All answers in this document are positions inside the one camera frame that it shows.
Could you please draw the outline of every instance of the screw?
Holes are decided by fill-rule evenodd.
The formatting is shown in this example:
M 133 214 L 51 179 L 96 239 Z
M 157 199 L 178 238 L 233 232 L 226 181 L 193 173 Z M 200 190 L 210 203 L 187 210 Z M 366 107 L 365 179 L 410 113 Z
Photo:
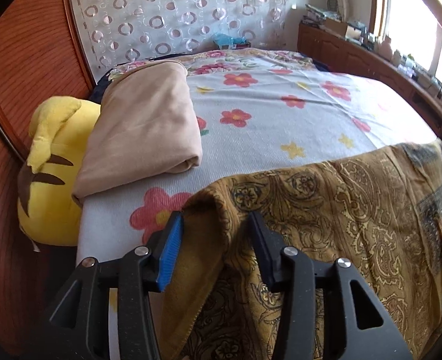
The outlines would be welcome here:
M 136 249 L 134 249 L 134 253 L 137 256 L 146 256 L 149 253 L 149 249 L 145 246 L 138 246 Z
M 296 256 L 298 254 L 298 250 L 294 246 L 286 246 L 283 252 L 286 256 Z
M 90 268 L 95 264 L 96 260 L 94 257 L 86 257 L 84 260 L 82 260 L 81 264 L 85 268 Z
M 349 261 L 348 259 L 341 257 L 340 259 L 338 259 L 338 265 L 341 268 L 349 268 L 351 266 L 351 261 Z

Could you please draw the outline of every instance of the folded blanket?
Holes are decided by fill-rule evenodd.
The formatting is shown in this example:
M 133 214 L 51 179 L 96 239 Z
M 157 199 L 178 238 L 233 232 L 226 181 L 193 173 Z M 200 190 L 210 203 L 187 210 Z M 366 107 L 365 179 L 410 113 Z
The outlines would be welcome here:
M 338 161 L 223 178 L 191 197 L 164 297 L 163 360 L 179 354 L 191 360 L 272 357 L 282 295 L 271 294 L 261 281 L 243 227 L 252 210 L 311 258 L 349 258 L 415 359 L 442 329 L 441 144 L 400 144 Z M 319 359 L 320 296 L 317 306 L 313 333 Z
M 115 80 L 104 93 L 73 196 L 88 195 L 201 163 L 201 135 L 176 61 L 145 64 Z

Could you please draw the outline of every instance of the white bed sheet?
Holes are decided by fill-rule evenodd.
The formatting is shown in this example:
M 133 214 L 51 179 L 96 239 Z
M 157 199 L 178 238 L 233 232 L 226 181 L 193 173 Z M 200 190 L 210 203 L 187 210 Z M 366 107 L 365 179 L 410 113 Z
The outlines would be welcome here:
M 101 262 L 122 257 L 142 244 L 145 232 L 162 228 L 169 212 L 191 194 L 224 176 L 436 138 L 388 86 L 318 71 L 297 53 L 249 49 L 177 60 L 191 74 L 187 82 L 200 118 L 203 161 L 182 174 L 159 175 L 86 198 L 78 262 L 87 256 Z M 116 294 L 111 295 L 111 358 L 117 359 Z

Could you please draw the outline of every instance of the gold patterned blanket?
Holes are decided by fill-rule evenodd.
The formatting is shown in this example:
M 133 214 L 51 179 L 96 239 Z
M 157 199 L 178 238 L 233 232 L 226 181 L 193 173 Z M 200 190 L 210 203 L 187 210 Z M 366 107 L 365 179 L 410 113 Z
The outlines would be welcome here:
M 420 358 L 442 330 L 441 145 L 235 175 L 194 195 L 164 298 L 163 360 L 271 358 L 282 295 L 261 282 L 244 230 L 252 210 L 313 259 L 349 258 Z M 323 351 L 321 300 L 315 358 Z

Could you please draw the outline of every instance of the pikachu plush toy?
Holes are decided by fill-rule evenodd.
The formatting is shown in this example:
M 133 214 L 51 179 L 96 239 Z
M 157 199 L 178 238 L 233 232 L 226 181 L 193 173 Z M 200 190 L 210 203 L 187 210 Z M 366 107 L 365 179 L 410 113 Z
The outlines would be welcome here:
M 31 150 L 18 175 L 21 230 L 34 242 L 77 244 L 81 208 L 71 197 L 100 105 L 68 96 L 47 99 L 29 125 Z

